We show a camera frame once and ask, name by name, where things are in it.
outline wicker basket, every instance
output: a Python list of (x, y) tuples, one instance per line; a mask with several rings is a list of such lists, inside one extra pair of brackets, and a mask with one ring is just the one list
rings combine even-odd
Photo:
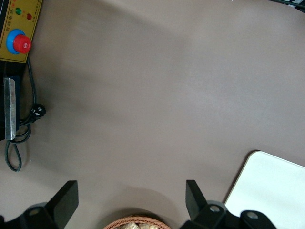
[(171, 229), (166, 224), (146, 216), (127, 216), (112, 222), (111, 224), (104, 227), (104, 229), (115, 229), (116, 227), (122, 226), (127, 223), (146, 223), (157, 226), (159, 229)]

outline red emergency stop button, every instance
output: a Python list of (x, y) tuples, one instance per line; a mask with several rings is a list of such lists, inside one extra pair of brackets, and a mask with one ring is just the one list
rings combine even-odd
[(19, 34), (14, 39), (13, 47), (17, 52), (25, 54), (30, 51), (32, 42), (27, 36)]

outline control panel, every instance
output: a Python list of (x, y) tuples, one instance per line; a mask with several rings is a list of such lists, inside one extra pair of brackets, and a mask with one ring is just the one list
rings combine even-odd
[(26, 62), (41, 3), (42, 0), (8, 1), (0, 38), (0, 61)]

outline yellow control panel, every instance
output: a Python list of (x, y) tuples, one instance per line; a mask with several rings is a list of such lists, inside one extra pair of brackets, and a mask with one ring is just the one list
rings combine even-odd
[[(25, 38), (29, 38), (32, 41), (41, 4), (42, 0), (9, 0), (0, 38), (0, 61), (26, 62), (28, 51), (26, 53), (21, 51), (13, 53), (8, 49), (7, 39), (15, 31), (21, 31)], [(28, 48), (27, 43), (21, 44), (21, 46), (21, 48), (23, 46)]]

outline white tray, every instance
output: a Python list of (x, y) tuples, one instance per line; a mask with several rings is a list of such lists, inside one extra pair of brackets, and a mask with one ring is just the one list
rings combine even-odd
[(260, 211), (278, 229), (305, 229), (305, 167), (256, 151), (225, 205), (236, 216), (244, 210)]

